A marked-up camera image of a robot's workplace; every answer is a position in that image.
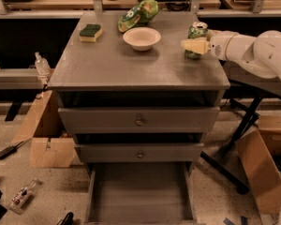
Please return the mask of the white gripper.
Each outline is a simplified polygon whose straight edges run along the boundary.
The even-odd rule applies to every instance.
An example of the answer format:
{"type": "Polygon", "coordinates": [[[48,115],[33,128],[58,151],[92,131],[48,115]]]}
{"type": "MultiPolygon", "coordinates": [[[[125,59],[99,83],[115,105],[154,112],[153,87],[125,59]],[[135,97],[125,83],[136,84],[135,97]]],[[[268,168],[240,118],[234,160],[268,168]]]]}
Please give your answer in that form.
{"type": "Polygon", "coordinates": [[[183,49],[189,52],[206,54],[210,50],[212,57],[223,61],[233,61],[234,57],[228,52],[229,44],[237,36],[237,32],[208,30],[206,37],[188,38],[181,41],[183,49]]]}

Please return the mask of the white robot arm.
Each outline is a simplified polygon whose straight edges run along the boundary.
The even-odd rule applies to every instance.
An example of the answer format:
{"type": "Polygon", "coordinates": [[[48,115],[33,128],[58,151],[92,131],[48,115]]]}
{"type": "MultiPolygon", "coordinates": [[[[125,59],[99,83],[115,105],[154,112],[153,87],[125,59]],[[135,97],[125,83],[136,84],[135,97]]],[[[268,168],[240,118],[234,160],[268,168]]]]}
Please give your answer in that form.
{"type": "Polygon", "coordinates": [[[212,57],[236,63],[263,79],[281,81],[281,32],[270,30],[258,37],[232,31],[209,30],[206,37],[188,38],[181,46],[193,53],[210,53],[212,57]]]}

